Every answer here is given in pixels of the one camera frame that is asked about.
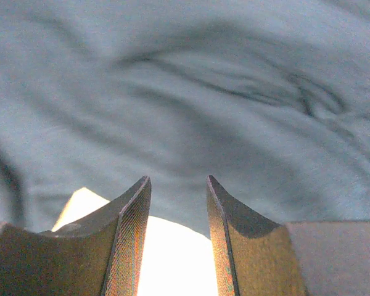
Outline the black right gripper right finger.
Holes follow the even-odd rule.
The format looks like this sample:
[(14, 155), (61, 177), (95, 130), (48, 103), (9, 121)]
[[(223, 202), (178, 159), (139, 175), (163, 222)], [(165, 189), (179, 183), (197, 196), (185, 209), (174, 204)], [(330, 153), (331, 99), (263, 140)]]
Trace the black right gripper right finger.
[(220, 295), (370, 295), (370, 221), (278, 224), (207, 178)]

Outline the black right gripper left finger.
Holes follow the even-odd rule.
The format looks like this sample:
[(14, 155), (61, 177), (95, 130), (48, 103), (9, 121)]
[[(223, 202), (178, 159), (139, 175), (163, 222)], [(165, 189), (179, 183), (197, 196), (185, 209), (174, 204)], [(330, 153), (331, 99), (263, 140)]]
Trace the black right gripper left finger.
[(0, 295), (136, 295), (151, 182), (55, 232), (0, 222)]

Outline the black t-shirt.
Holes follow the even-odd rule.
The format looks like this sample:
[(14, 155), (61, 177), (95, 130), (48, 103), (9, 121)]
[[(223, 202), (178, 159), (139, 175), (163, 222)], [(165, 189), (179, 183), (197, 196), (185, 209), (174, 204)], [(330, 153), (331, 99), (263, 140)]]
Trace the black t-shirt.
[(202, 234), (206, 175), (279, 223), (370, 219), (370, 1), (0, 1), (0, 220), (143, 175)]

